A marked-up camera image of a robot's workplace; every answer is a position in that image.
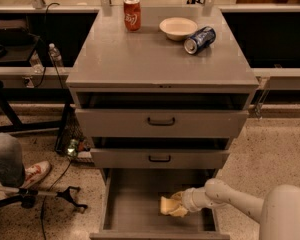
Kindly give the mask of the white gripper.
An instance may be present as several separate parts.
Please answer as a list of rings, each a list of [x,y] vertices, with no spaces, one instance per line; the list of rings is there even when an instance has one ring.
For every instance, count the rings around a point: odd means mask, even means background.
[[[204,187],[189,188],[187,190],[178,191],[171,195],[173,200],[181,200],[182,206],[170,212],[173,217],[184,217],[189,212],[198,212],[203,208],[214,208],[217,203],[213,201],[207,194]]]

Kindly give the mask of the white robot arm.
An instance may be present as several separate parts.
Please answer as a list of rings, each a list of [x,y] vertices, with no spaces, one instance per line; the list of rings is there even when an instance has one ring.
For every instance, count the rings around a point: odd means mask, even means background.
[[[161,198],[161,213],[184,217],[229,204],[259,224],[259,240],[300,240],[300,188],[280,185],[264,199],[237,191],[219,179]]]

